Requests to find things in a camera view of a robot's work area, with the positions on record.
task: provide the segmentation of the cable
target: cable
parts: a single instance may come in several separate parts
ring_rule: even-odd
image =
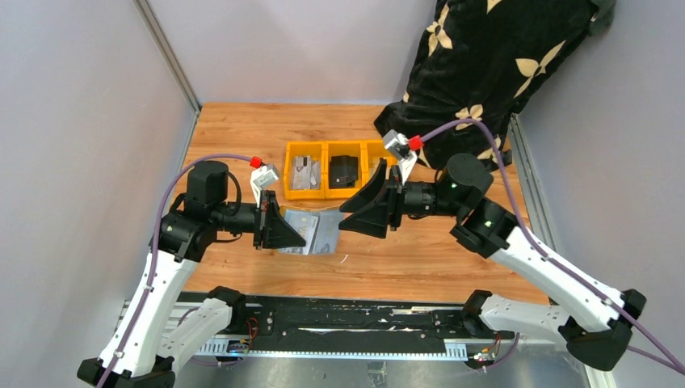
[[[242,192],[240,190],[240,184],[237,182],[235,175],[229,172],[229,178],[233,181],[233,185],[236,187],[236,204],[233,212],[229,214],[229,217],[235,216],[237,211],[240,210],[240,204],[242,203]]]
[[[154,281],[154,276],[152,276],[157,269],[157,257],[159,255],[158,248],[159,248],[159,230],[162,227],[162,215],[164,213],[164,208],[166,206],[166,201],[169,199],[169,196],[171,195],[171,192],[174,190],[174,187],[176,186],[176,183],[181,179],[183,175],[185,175],[195,164],[199,162],[203,162],[205,160],[209,159],[217,159],[217,158],[232,158],[232,159],[238,159],[238,160],[244,160],[246,162],[250,162],[252,158],[242,156],[242,155],[236,155],[236,154],[210,154],[210,155],[205,155],[201,158],[197,158],[196,160],[192,161],[190,164],[185,166],[178,175],[176,175],[172,180],[169,186],[166,188],[164,191],[164,194],[162,194],[162,201],[159,204],[159,207],[157,209],[157,215],[154,220],[154,231],[153,231],[153,238],[152,238],[152,250],[151,256],[150,256],[150,268],[149,268],[149,274],[150,276],[147,277],[147,281],[145,282],[145,285],[147,288],[143,289],[143,294],[141,295],[141,300],[138,303],[138,306],[136,306],[136,309],[133,311],[133,315],[131,317],[131,321],[129,321],[128,326],[124,330],[123,335],[121,336],[121,340],[119,342],[119,346],[116,347],[117,352],[122,352],[124,348],[126,347],[126,343],[128,342],[128,337],[131,336],[131,333],[133,332],[133,328],[136,326],[136,323],[138,322],[138,319],[141,316],[141,313],[143,311],[143,308],[145,307],[145,303],[148,300],[149,292],[152,288],[152,283]],[[105,371],[98,380],[98,385],[96,386],[97,388],[103,388],[105,382],[107,381],[107,378],[109,377],[111,371],[114,369],[116,366],[116,362],[119,360],[119,357],[113,356],[111,358],[111,361],[109,362],[109,365],[105,368]]]
[[[628,346],[628,350],[631,351],[631,352],[635,352],[635,353],[639,354],[640,356],[645,356],[645,357],[649,358],[649,359],[652,360],[652,361],[656,361],[656,362],[658,362],[659,364],[664,365],[664,366],[666,366],[667,368],[671,368],[671,369],[673,369],[674,371],[680,373],[680,371],[679,371],[678,369],[676,369],[675,366],[673,366],[673,364],[671,364],[670,362],[668,362],[668,361],[662,359],[662,358],[659,357],[659,356],[655,356],[654,354],[652,354],[652,353],[650,353],[650,352],[646,352],[646,351],[644,351],[644,350],[642,350],[642,349],[638,349],[638,348],[635,348],[635,347],[633,347],[633,346]]]
[[[240,239],[240,237],[242,237],[242,233],[238,233],[238,234],[235,235],[234,238],[230,238],[230,239],[228,239],[228,240],[216,240],[214,243],[215,243],[215,244],[229,244],[229,243],[235,243],[237,240]]]
[[[594,287],[589,281],[585,280],[582,276],[578,275],[577,273],[571,271],[568,269],[566,266],[563,264],[559,263],[556,261],[554,258],[549,257],[549,253],[547,253],[533,238],[531,232],[528,230],[526,227],[526,222],[523,220],[523,216],[521,215],[521,210],[519,209],[519,206],[516,204],[516,199],[514,198],[514,193],[511,189],[511,185],[509,184],[509,179],[506,176],[505,172],[505,167],[504,167],[504,162],[502,161],[502,155],[499,152],[499,148],[497,147],[497,144],[495,143],[495,140],[493,138],[492,133],[488,129],[488,127],[483,124],[482,122],[474,119],[461,119],[461,120],[453,120],[450,121],[449,123],[446,123],[444,125],[439,126],[436,129],[433,129],[429,133],[423,135],[421,137],[421,140],[425,143],[426,141],[429,141],[433,137],[437,136],[438,134],[444,132],[447,129],[453,128],[456,125],[459,124],[474,124],[476,125],[481,132],[485,135],[485,138],[487,138],[488,143],[493,149],[493,152],[496,157],[496,162],[499,167],[499,172],[502,174],[502,182],[504,183],[504,188],[506,189],[506,195],[509,197],[509,202],[511,203],[511,209],[514,211],[514,215],[516,216],[516,221],[519,223],[520,229],[523,232],[523,236],[528,240],[528,242],[531,244],[531,247],[533,247],[544,259],[549,261],[553,266],[564,272],[566,275],[570,276],[573,278],[575,281],[578,283],[582,284],[585,286],[587,289],[589,289],[595,296],[597,296],[599,299],[602,301],[607,301],[609,302],[609,306],[614,309],[616,312],[618,312],[622,317],[624,317],[628,322],[630,322],[642,335],[644,335],[649,342],[651,342],[661,353],[663,353],[666,358],[671,362],[672,366],[674,367],[674,370],[677,370],[679,373],[682,375],[685,375],[685,365],[681,363],[674,355],[671,353],[666,346],[664,346],[652,333],[650,333],[645,327],[642,326],[641,323],[639,323],[635,318],[633,318],[626,310],[618,306],[613,300],[611,300],[607,295],[605,295],[602,291]]]

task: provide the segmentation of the yellow compartment tray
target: yellow compartment tray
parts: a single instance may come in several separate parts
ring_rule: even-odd
[[[321,185],[315,190],[292,190],[292,162],[296,156],[310,156],[321,161]],[[359,160],[359,178],[353,188],[330,188],[328,171],[330,159],[334,156],[356,156]],[[388,165],[397,160],[383,147],[382,140],[338,140],[338,141],[289,141],[285,151],[283,189],[287,200],[324,200],[350,198],[356,194],[375,172],[380,158]]]

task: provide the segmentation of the wooden table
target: wooden table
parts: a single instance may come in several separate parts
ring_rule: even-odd
[[[186,163],[205,154],[259,156],[283,171],[287,141],[378,138],[372,122],[382,107],[278,103],[207,103],[195,129]],[[238,177],[243,199],[250,191],[251,168],[228,161]],[[518,202],[519,180],[508,168]],[[410,180],[433,180],[433,171],[416,166]],[[185,191],[185,179],[177,192]],[[271,187],[281,205],[310,208],[338,206],[341,200],[286,201],[282,183]],[[229,199],[233,199],[229,186]],[[509,207],[497,173],[488,197]],[[331,255],[283,255],[256,251],[251,236],[231,244],[213,244],[187,282],[186,290],[207,292],[223,285],[243,293],[349,297],[423,302],[464,302],[474,289],[503,296],[547,302],[535,286],[490,260],[466,251],[449,234],[454,220],[428,217],[404,220],[385,240],[342,232]]]

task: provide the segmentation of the red connector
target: red connector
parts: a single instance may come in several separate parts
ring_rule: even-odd
[[[421,147],[423,147],[423,141],[421,141],[421,137],[419,135],[416,135],[416,136],[409,139],[409,149],[410,150],[412,150],[412,151],[420,150]]]
[[[252,166],[252,168],[260,168],[263,164],[264,162],[262,162],[262,159],[257,158],[256,156],[253,156],[252,160],[250,160],[250,166]]]

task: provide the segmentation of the floral patterned fabric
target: floral patterned fabric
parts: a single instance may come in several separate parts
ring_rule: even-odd
[[[504,144],[511,113],[521,112],[590,35],[597,15],[613,16],[614,2],[609,11],[598,2],[439,0],[435,21],[422,34],[406,93],[385,107],[376,128],[381,135],[395,129],[412,137],[470,117],[485,123]],[[429,141],[419,160],[439,169],[453,154],[468,152],[494,169],[488,148],[478,128],[458,125]]]

